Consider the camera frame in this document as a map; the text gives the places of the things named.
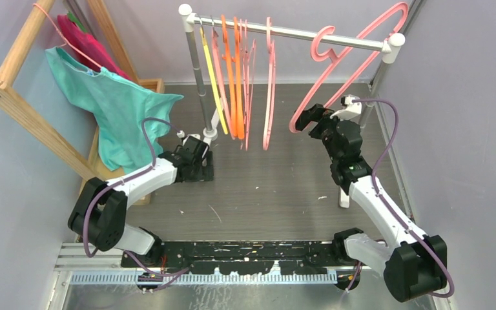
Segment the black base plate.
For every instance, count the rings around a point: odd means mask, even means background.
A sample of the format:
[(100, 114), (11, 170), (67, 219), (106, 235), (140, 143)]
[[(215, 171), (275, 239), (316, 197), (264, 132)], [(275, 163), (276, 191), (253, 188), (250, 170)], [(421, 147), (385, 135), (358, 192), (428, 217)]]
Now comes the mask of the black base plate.
[(163, 242), (148, 258), (121, 259), (141, 269), (135, 283), (176, 285), (333, 284), (354, 289), (364, 266), (339, 257), (330, 241)]

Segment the white metal clothes rack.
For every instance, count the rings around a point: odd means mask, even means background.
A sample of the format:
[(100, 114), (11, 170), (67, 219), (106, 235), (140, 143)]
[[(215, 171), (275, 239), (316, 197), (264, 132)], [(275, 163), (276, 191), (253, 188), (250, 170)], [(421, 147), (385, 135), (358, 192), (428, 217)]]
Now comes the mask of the white metal clothes rack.
[[(216, 136), (217, 126), (221, 126), (221, 125), (218, 119), (218, 113), (216, 111), (216, 106), (212, 96), (211, 82), (209, 78), (207, 64), (205, 61), (205, 56), (203, 53), (203, 45), (201, 42), (202, 39), (200, 36), (200, 23), (202, 23), (203, 25), (203, 29), (210, 48), (211, 56), (212, 56), (212, 46), (211, 46), (212, 24), (214, 24), (215, 29), (218, 33), (219, 36), (218, 48), (220, 51), (221, 68), (223, 72), (225, 91), (227, 92), (227, 102), (230, 111), (231, 106), (229, 102), (230, 101), (229, 84), (228, 84), (227, 68), (225, 62), (225, 47), (222, 37), (221, 17), (213, 19), (208, 16), (207, 17), (200, 16), (194, 13), (192, 7), (187, 3), (180, 5), (178, 12), (181, 17), (181, 23), (184, 32), (187, 36), (187, 44), (191, 55), (192, 68), (195, 75), (196, 86), (198, 87), (200, 103), (202, 105), (203, 112), (205, 114), (205, 120), (207, 122), (207, 127), (205, 129), (205, 137), (214, 138)], [(231, 19), (225, 18), (225, 19), (227, 23), (227, 33), (229, 36), (229, 48), (232, 57), (232, 72), (233, 72), (232, 74), (234, 78), (234, 89), (236, 95), (235, 60), (234, 60), (235, 40), (234, 40), (234, 29), (233, 29), (234, 23), (233, 23), (233, 18)], [(392, 31), (393, 27), (396, 25), (399, 19), (400, 19), (400, 14), (395, 14), (386, 22), (382, 23), (376, 30), (372, 31), (372, 33), (369, 34), (364, 39), (358, 39), (357, 36), (355, 37), (338, 36), (335, 34), (334, 31), (333, 34), (324, 36), (318, 51), (323, 52), (329, 48), (332, 48), (336, 53), (339, 53), (345, 47), (353, 47), (354, 50), (356, 49), (368, 50), (369, 55), (373, 51), (381, 51), (381, 55), (379, 55), (376, 59), (379, 59), (382, 62), (382, 64), (390, 65), (383, 62), (384, 54), (389, 52), (389, 47), (384, 43), (384, 40), (389, 36), (389, 33)], [(249, 44), (251, 44), (253, 41), (255, 42), (254, 44), (255, 49), (252, 54), (252, 60), (251, 60), (251, 63), (253, 64), (251, 67), (251, 75), (253, 77), (253, 99), (252, 99), (252, 108), (251, 108), (251, 118), (252, 118), (255, 107), (254, 85), (256, 82), (262, 82), (265, 83), (266, 85), (268, 83), (269, 54), (267, 51), (267, 42), (266, 42), (266, 19), (263, 23), (252, 23), (247, 20), (247, 27), (248, 27), (247, 35), (249, 38)], [(284, 27), (276, 26), (272, 22), (271, 38), (274, 40), (275, 52), (276, 52), (276, 88), (275, 88), (275, 98), (274, 98), (273, 122), (278, 115), (278, 110), (277, 110), (278, 103), (276, 100), (276, 91), (278, 84), (280, 82), (281, 69), (287, 68), (293, 72), (303, 74), (305, 69), (308, 67), (307, 64), (308, 61), (310, 60), (314, 61), (310, 55), (310, 48), (311, 48), (311, 42), (317, 36), (317, 33), (319, 31), (310, 32), (308, 30), (284, 28)], [(242, 48), (242, 44), (240, 43), (240, 57), (241, 57), (241, 70), (242, 70), (241, 48)], [(329, 60), (325, 60), (322, 62), (327, 63), (325, 69), (330, 64)], [(263, 142), (263, 133), (264, 133), (266, 97), (267, 97), (267, 88), (263, 101), (264, 119), (262, 125), (262, 142)], [(343, 109), (342, 104), (340, 102), (341, 97), (340, 99), (338, 99), (336, 102), (333, 103), (333, 104), (338, 104), (339, 110)], [(298, 108), (300, 103), (301, 102), (294, 105), (293, 113), (291, 114), (290, 119), (292, 118), (295, 110)], [(350, 120), (356, 121), (360, 127), (363, 127), (367, 122), (367, 117), (369, 116), (369, 105), (367, 103), (363, 103), (363, 102), (361, 103), (362, 103), (361, 115)], [(243, 81), (242, 81), (242, 108), (243, 108)], [(251, 121), (249, 143), (251, 142), (252, 132), (254, 132), (254, 126)], [(238, 137), (236, 138), (236, 140), (240, 141), (241, 148), (244, 149), (244, 145), (243, 145), (244, 140), (239, 139)]]

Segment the thick pink hanger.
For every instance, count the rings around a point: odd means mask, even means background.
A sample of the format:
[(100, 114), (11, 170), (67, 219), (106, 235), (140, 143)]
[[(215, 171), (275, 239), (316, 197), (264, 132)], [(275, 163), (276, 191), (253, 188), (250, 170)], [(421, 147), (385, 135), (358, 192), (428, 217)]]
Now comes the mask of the thick pink hanger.
[[(372, 23), (365, 27), (358, 35), (358, 39), (364, 39), (372, 31), (376, 30), (382, 23), (386, 22), (388, 19), (393, 17), (395, 14), (400, 14), (400, 19), (393, 27), (392, 31), (389, 33), (389, 36), (384, 40), (384, 43), (389, 47), (389, 52), (384, 54), (383, 62), (386, 64), (392, 64), (400, 49), (406, 42), (405, 35), (400, 33), (400, 29), (404, 26), (407, 21), (409, 13), (409, 5), (406, 2), (398, 2), (393, 5), (391, 8), (386, 10), (383, 14), (378, 16)], [(292, 133), (300, 132), (300, 129), (295, 128), (295, 123), (297, 119), (301, 116), (302, 111), (307, 107), (310, 100), (316, 94), (316, 91), (322, 86), (322, 84), (326, 81), (326, 79), (331, 75), (334, 69), (342, 62), (342, 60), (349, 55), (354, 48), (353, 47), (345, 47), (341, 50), (341, 52), (336, 53), (332, 48), (329, 48), (323, 52), (319, 52), (318, 49), (320, 44), (326, 35), (331, 35), (335, 31), (334, 26), (325, 26), (318, 33), (317, 36), (311, 42), (310, 55), (311, 58), (316, 62), (322, 62), (325, 60), (329, 60), (329, 66), (323, 71), (317, 81), (313, 84), (313, 86), (309, 89), (308, 93), (305, 95), (304, 99), (301, 101), (298, 108), (295, 110), (292, 118), (289, 122), (289, 130)], [(373, 51), (368, 58), (352, 73), (352, 75), (347, 79), (343, 86), (341, 86), (328, 101), (324, 104), (325, 108), (331, 107), (331, 105), (336, 102), (342, 95), (344, 95), (345, 91), (351, 86), (351, 84), (365, 71), (365, 69), (379, 56), (381, 55), (381, 51)]]
[(266, 19), (266, 42), (267, 51), (269, 54), (269, 68), (268, 68), (268, 83), (267, 83), (267, 97), (265, 109), (265, 121), (263, 127), (263, 150), (269, 148), (271, 141), (271, 133), (273, 127), (273, 114), (274, 114), (274, 98), (276, 88), (276, 52), (274, 40), (271, 38), (271, 18)]

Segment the wooden clothes rack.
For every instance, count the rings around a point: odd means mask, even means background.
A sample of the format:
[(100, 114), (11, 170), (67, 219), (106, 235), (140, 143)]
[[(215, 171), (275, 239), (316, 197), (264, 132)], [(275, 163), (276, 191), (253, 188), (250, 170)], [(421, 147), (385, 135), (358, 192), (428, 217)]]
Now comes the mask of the wooden clothes rack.
[[(0, 66), (29, 13), (31, 1), (0, 1)], [(96, 151), (96, 122), (59, 90), (45, 50), (60, 43), (45, 21), (13, 88), (81, 155)], [(71, 207), (81, 178), (0, 108), (0, 207)]]

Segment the pink metal-hook hanger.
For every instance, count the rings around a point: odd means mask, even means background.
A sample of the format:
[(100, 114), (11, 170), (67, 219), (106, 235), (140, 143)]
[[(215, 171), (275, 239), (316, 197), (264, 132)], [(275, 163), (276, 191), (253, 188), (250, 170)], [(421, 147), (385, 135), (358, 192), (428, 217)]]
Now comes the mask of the pink metal-hook hanger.
[(218, 33), (215, 29), (214, 24), (212, 24), (212, 36), (211, 36), (211, 46), (212, 46), (212, 58), (215, 66), (215, 74), (218, 83), (218, 89), (220, 92), (220, 101), (222, 104), (223, 115), (225, 117), (225, 121), (227, 122), (228, 133), (232, 139), (236, 139), (236, 136), (233, 133), (233, 125), (231, 121), (231, 113), (229, 111), (229, 106), (227, 102), (227, 92), (225, 91), (225, 83), (223, 78), (223, 72), (221, 68), (221, 58), (220, 51), (218, 48)]

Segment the yellow hanger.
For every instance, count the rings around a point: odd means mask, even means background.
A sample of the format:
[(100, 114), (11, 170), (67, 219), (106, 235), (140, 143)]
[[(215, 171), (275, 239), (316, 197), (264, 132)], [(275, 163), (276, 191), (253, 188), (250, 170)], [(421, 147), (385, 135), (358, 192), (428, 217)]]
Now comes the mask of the yellow hanger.
[(205, 56), (205, 61), (207, 64), (207, 69), (208, 69), (209, 78), (210, 78), (210, 82), (211, 82), (212, 96), (213, 96), (214, 103), (216, 106), (216, 111), (218, 113), (218, 119), (219, 119), (220, 125), (222, 126), (223, 133), (228, 134), (229, 131), (227, 128), (227, 122), (225, 120), (225, 116), (223, 114), (221, 97), (220, 97), (220, 93), (218, 91), (218, 85), (217, 85), (216, 75), (215, 75), (214, 66), (213, 66), (213, 62), (212, 62), (212, 56), (210, 53), (210, 48), (208, 45), (208, 41), (207, 41), (207, 38), (206, 38), (206, 35), (204, 32), (202, 23), (200, 23), (200, 36), (201, 36), (201, 41), (202, 41), (202, 45), (203, 45), (203, 53)]

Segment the teal t-shirt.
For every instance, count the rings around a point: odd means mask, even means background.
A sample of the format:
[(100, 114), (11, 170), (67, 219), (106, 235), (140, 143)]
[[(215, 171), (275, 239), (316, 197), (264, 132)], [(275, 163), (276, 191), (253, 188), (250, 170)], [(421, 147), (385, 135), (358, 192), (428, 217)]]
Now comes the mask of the teal t-shirt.
[(130, 173), (151, 162), (151, 147), (163, 152), (158, 138), (170, 131), (169, 114), (182, 95), (154, 92), (106, 68), (92, 70), (61, 47), (45, 54), (69, 103), (94, 115), (99, 157), (108, 170)]

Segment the orange plastic hanger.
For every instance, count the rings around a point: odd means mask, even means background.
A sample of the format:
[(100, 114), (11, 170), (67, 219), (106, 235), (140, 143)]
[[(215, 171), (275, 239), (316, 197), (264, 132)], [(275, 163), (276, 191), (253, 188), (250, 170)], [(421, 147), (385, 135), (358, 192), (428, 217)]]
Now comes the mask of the orange plastic hanger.
[(236, 139), (237, 138), (237, 126), (236, 126), (236, 96), (235, 96), (235, 89), (234, 89), (234, 78), (233, 78), (233, 60), (231, 57), (231, 52), (229, 48), (229, 36), (227, 33), (227, 23), (224, 15), (221, 15), (221, 22), (222, 22), (222, 37), (223, 37), (223, 43), (225, 47), (225, 62), (226, 62), (226, 68), (227, 68), (227, 78), (228, 78), (228, 84), (229, 84), (229, 99), (230, 99), (230, 114), (231, 114), (231, 124), (230, 124), (230, 130), (232, 133), (232, 138)]

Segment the magenta garment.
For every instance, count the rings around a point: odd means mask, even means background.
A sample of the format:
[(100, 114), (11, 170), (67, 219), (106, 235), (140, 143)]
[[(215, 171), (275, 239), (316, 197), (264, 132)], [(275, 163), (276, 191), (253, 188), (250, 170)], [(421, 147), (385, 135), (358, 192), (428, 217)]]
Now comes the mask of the magenta garment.
[(101, 67), (127, 80), (132, 80), (113, 61), (106, 48), (91, 34), (84, 33), (66, 15), (58, 15), (57, 23), (61, 33), (74, 47), (74, 53), (80, 63), (88, 68), (100, 72)]

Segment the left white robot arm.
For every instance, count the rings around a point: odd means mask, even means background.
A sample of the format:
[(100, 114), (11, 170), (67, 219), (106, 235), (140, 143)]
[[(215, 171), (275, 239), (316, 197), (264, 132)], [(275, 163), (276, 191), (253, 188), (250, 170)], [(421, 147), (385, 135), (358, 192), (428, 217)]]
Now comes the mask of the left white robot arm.
[(160, 263), (161, 239), (154, 233), (126, 223), (130, 206), (142, 197), (175, 183), (211, 181), (212, 152), (209, 139), (183, 138), (173, 151), (160, 154), (134, 172), (110, 180), (86, 181), (68, 219), (68, 228), (99, 251), (121, 249), (136, 254), (148, 267)]

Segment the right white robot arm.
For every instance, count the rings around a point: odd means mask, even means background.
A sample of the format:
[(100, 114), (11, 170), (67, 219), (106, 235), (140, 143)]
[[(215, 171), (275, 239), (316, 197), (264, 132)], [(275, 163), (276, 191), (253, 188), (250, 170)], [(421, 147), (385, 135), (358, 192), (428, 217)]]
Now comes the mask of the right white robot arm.
[(362, 156), (360, 126), (320, 104), (302, 111), (294, 127), (301, 131), (310, 123), (315, 126), (309, 136), (320, 140), (330, 157), (332, 179), (364, 210), (384, 239), (377, 242), (357, 228), (338, 232), (333, 238), (335, 261), (370, 267), (399, 302), (439, 296), (440, 290), (450, 288), (446, 242), (418, 227), (386, 193)]

